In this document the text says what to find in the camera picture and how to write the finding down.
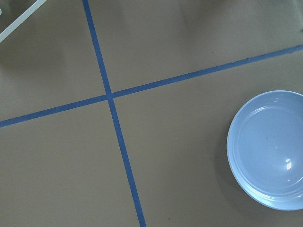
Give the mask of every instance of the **white object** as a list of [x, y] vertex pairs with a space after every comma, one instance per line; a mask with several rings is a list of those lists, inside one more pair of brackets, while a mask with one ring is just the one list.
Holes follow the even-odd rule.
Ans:
[[11, 23], [3, 32], [0, 34], [0, 43], [12, 33], [19, 25], [22, 24], [30, 15], [32, 15], [43, 3], [47, 0], [37, 0], [31, 7], [29, 7], [24, 13], [22, 13], [13, 23]]

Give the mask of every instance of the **blue bowl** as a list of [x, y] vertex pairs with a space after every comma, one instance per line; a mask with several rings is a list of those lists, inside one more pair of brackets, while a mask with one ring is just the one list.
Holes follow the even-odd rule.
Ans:
[[303, 208], [303, 95], [270, 91], [248, 101], [227, 138], [232, 173], [259, 203]]

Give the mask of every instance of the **plastic bowl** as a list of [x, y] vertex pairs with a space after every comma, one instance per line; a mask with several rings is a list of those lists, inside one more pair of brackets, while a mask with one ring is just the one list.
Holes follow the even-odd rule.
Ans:
[[303, 95], [270, 91], [235, 115], [227, 138], [232, 173], [259, 203], [303, 208]]

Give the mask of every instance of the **blue tape cross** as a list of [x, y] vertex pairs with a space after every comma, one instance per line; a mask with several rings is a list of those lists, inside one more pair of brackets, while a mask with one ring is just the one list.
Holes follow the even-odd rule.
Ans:
[[140, 227], [146, 227], [146, 223], [145, 223], [145, 219], [144, 219], [144, 215], [143, 215], [143, 211], [142, 211], [138, 191], [137, 191], [136, 184], [135, 184], [135, 181], [134, 181], [134, 176], [133, 176], [133, 172], [132, 172], [132, 169], [131, 169], [131, 164], [130, 164], [128, 154], [127, 154], [127, 151], [126, 151], [126, 146], [125, 146], [122, 130], [121, 130], [121, 126], [120, 126], [120, 122], [119, 122], [115, 102], [114, 102], [114, 99], [113, 99], [113, 94], [112, 94], [112, 91], [110, 89], [110, 85], [109, 85], [109, 81], [108, 81], [108, 77], [107, 77], [107, 72], [106, 72], [106, 69], [105, 69], [105, 65], [104, 65], [104, 61], [103, 61], [103, 57], [102, 57], [102, 53], [101, 53], [101, 48], [100, 48], [100, 45], [99, 45], [99, 42], [98, 42], [94, 22], [93, 22], [93, 19], [92, 19], [92, 16], [91, 16], [89, 3], [88, 3], [88, 0], [82, 0], [82, 2], [83, 2], [85, 14], [86, 14], [86, 19], [87, 19], [87, 22], [88, 22], [88, 25], [89, 25], [89, 31], [90, 31], [91, 39], [93, 41], [93, 45], [94, 45], [98, 65], [99, 65], [99, 68], [100, 68], [100, 73], [101, 73], [101, 77], [102, 77], [102, 80], [103, 80], [109, 109], [110, 109], [112, 119], [113, 119], [113, 122], [114, 122], [114, 127], [115, 127], [115, 131], [116, 131], [118, 143], [119, 143], [119, 146], [120, 146], [120, 151], [121, 151], [121, 155], [122, 155], [122, 159], [123, 159], [123, 163], [124, 163], [128, 183], [129, 183], [131, 193], [132, 193], [132, 196], [133, 196], [133, 201], [134, 201], [134, 206], [135, 206], [135, 209], [136, 209], [136, 212], [137, 212], [137, 217], [138, 217], [138, 220], [139, 220]]

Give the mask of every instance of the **blue line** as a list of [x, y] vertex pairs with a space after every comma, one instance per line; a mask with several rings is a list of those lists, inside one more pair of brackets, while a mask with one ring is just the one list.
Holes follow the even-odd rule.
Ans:
[[151, 88], [160, 87], [160, 86], [163, 86], [163, 85], [183, 81], [183, 80], [186, 80], [186, 79], [191, 79], [191, 78], [194, 78], [194, 77], [207, 75], [207, 74], [210, 74], [210, 73], [213, 73], [213, 72], [218, 72], [218, 71], [222, 71], [222, 70], [226, 70], [226, 69], [231, 69], [231, 68], [238, 67], [238, 66], [241, 66], [241, 65], [245, 65], [245, 64], [249, 64], [249, 63], [253, 63], [253, 62], [257, 62], [257, 61], [277, 57], [277, 56], [280, 56], [280, 55], [301, 51], [301, 50], [303, 50], [303, 45], [294, 46], [294, 47], [286, 48], [286, 49], [283, 49], [283, 50], [274, 51], [274, 52], [271, 52], [271, 53], [266, 53], [266, 54], [262, 54], [262, 55], [259, 55], [259, 56], [246, 58], [246, 59], [243, 59], [243, 60], [230, 62], [230, 63], [219, 65], [219, 66], [214, 66], [214, 67], [211, 67], [211, 68], [208, 68], [208, 69], [187, 73], [187, 74], [172, 77], [172, 78], [169, 78], [169, 79], [163, 79], [163, 80], [159, 80], [159, 81], [152, 82], [152, 83], [149, 83], [149, 84], [144, 84], [144, 85], [140, 85], [140, 86], [137, 86], [137, 87], [128, 88], [128, 89], [125, 89], [125, 90], [116, 91], [116, 92], [113, 93], [113, 97], [117, 98], [117, 97], [129, 95], [129, 94], [132, 94], [132, 93], [140, 92], [140, 91], [145, 91], [145, 90], [148, 90], [148, 89], [151, 89]]
[[91, 12], [90, 12], [90, 9], [89, 9], [89, 3], [88, 3], [88, 0], [82, 0], [82, 2], [83, 2], [85, 14], [86, 14], [86, 19], [87, 19], [87, 22], [88, 22], [88, 25], [89, 25], [89, 31], [90, 31], [91, 39], [93, 41], [93, 45], [94, 45], [98, 65], [99, 65], [99, 68], [100, 68], [100, 73], [101, 73], [101, 77], [102, 77], [102, 80], [103, 80], [109, 109], [110, 109], [110, 112], [111, 112], [111, 115], [112, 115], [115, 131], [116, 131], [116, 135], [117, 135], [117, 139], [118, 139], [118, 143], [119, 143], [119, 147], [120, 147], [120, 151], [121, 151], [121, 155], [122, 155], [122, 160], [123, 160], [125, 171], [126, 171], [126, 176], [127, 176], [127, 179], [128, 179], [128, 183], [129, 183], [129, 186], [130, 186], [131, 193], [132, 193], [134, 206], [135, 206], [135, 209], [136, 209], [136, 212], [137, 212], [137, 217], [138, 217], [138, 220], [139, 220], [140, 227], [146, 227], [146, 223], [145, 223], [145, 219], [144, 219], [144, 215], [143, 215], [143, 211], [142, 211], [138, 191], [137, 191], [136, 184], [135, 184], [135, 181], [134, 181], [134, 176], [133, 176], [133, 172], [132, 172], [132, 169], [131, 169], [131, 164], [130, 164], [129, 157], [128, 157], [128, 154], [127, 154], [127, 151], [126, 151], [126, 146], [125, 146], [122, 130], [121, 130], [121, 126], [120, 126], [120, 122], [119, 122], [115, 102], [114, 102], [114, 99], [113, 99], [113, 94], [111, 92], [111, 88], [110, 88], [110, 85], [109, 85], [107, 72], [106, 72], [106, 68], [105, 68], [102, 53], [101, 53], [101, 48], [100, 48], [100, 45], [99, 45], [99, 42], [98, 42], [97, 33], [96, 33], [96, 30], [95, 30], [94, 22], [93, 22], [92, 15], [91, 15]]
[[98, 97], [94, 97], [94, 98], [81, 100], [81, 101], [78, 101], [78, 102], [75, 102], [75, 103], [61, 105], [61, 106], [50, 108], [50, 109], [47, 109], [47, 110], [38, 111], [38, 112], [35, 112], [35, 113], [26, 114], [26, 115], [23, 115], [23, 116], [20, 116], [20, 117], [11, 118], [11, 119], [8, 119], [8, 120], [1, 121], [0, 122], [0, 128], [4, 127], [4, 126], [11, 125], [11, 124], [16, 124], [16, 123], [19, 123], [19, 122], [25, 122], [25, 121], [28, 121], [28, 120], [32, 120], [32, 119], [35, 119], [35, 118], [38, 118], [38, 117], [43, 117], [43, 116], [47, 116], [47, 115], [50, 115], [50, 114], [55, 114], [55, 113], [59, 113], [59, 112], [62, 112], [62, 111], [71, 110], [71, 109], [78, 108], [78, 107], [81, 107], [81, 106], [85, 106], [85, 105], [89, 105], [89, 104], [93, 104], [93, 103], [98, 103], [98, 102], [104, 101], [106, 99], [107, 99], [106, 96], [103, 95], [103, 96], [98, 96]]

